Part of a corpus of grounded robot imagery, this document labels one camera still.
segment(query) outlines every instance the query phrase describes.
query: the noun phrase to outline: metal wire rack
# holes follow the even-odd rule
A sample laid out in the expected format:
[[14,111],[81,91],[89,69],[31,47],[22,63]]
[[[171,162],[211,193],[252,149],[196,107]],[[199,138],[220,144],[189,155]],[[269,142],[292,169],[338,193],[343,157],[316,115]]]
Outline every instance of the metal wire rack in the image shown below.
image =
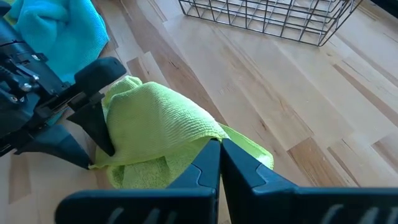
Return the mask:
[[316,46],[324,45],[362,0],[178,0],[183,13]]

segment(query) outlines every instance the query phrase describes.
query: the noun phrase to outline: green towel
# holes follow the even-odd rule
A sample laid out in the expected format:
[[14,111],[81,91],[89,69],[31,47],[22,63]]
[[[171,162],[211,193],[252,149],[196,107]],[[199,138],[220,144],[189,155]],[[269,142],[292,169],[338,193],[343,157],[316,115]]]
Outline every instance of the green towel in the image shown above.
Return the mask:
[[164,188],[194,160],[211,138],[230,138],[269,168],[272,155],[204,109],[158,83],[142,84],[126,76],[108,90],[103,101],[115,155],[96,151],[96,164],[108,166],[116,188]]
[[[12,5],[15,2],[15,0],[3,0],[3,1],[5,1],[6,3],[8,3],[10,5]],[[4,18],[11,25],[15,25],[15,23],[17,23],[17,21],[15,19],[10,17],[9,12],[7,12],[7,14],[4,16]]]

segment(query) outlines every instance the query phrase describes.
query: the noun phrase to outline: black mechanical part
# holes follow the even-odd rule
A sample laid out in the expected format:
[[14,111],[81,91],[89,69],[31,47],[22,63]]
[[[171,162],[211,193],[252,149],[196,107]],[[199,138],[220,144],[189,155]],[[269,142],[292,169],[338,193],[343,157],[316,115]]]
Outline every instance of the black mechanical part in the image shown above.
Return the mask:
[[398,189],[299,187],[229,139],[211,140],[166,189],[78,192],[55,222],[213,224],[220,170],[232,224],[398,223]]
[[215,224],[219,163],[220,144],[212,140],[167,189],[77,192],[57,207],[55,222]]
[[[0,14],[10,6],[0,1]],[[115,58],[101,58],[75,74],[74,85],[62,82],[38,54],[0,18],[0,156],[12,149],[44,152],[87,169],[90,158],[62,126],[47,121],[70,106],[68,119],[80,125],[110,156],[114,147],[101,108],[100,89],[125,74]]]

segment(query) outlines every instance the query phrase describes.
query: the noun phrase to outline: towel fold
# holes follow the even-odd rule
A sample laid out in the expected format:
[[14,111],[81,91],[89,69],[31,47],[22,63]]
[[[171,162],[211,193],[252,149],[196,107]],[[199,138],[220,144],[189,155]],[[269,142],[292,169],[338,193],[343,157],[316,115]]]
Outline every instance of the towel fold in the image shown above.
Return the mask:
[[22,38],[49,60],[64,82],[97,59],[109,40],[105,23],[90,0],[16,0],[9,16]]
[[109,181],[116,188],[168,186],[212,138],[230,138],[273,167],[272,155],[261,146],[158,83],[142,84],[126,76],[108,90],[103,109],[116,153],[109,157],[97,150],[96,164],[90,168],[109,166]]

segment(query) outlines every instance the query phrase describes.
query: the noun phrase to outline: wood grain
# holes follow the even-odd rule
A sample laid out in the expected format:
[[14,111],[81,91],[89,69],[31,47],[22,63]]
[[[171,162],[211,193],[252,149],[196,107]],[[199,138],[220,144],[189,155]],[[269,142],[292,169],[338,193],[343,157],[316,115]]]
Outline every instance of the wood grain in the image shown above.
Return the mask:
[[[177,0],[93,3],[110,37],[101,57],[120,59],[127,75],[185,95],[260,144],[280,175],[304,186],[398,186],[398,19],[370,1],[322,48],[185,17]],[[60,123],[93,156],[90,137]],[[0,223],[53,223],[67,195],[112,189],[105,172],[7,154]],[[219,223],[231,223],[223,189],[219,205]]]
[[298,168],[315,186],[344,187],[345,184],[317,143],[308,138],[289,149]]

